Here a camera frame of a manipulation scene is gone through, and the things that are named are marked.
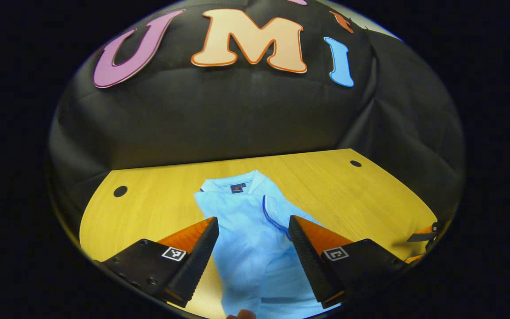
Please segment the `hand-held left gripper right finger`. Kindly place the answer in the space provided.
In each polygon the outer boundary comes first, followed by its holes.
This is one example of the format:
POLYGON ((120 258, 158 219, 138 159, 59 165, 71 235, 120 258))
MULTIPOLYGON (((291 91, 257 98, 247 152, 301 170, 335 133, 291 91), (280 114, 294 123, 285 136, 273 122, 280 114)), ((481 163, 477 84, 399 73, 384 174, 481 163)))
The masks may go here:
POLYGON ((314 297, 324 308, 361 302, 409 266, 371 239, 352 241, 296 215, 290 217, 289 234, 314 297))

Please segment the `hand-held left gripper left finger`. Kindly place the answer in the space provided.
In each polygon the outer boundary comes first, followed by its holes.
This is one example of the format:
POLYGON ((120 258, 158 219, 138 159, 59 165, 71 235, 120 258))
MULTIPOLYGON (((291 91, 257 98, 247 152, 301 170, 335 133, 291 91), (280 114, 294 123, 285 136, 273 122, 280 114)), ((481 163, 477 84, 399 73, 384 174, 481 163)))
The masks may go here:
POLYGON ((100 267, 156 300, 186 307, 218 237, 218 218, 210 217, 158 241, 137 240, 100 267))

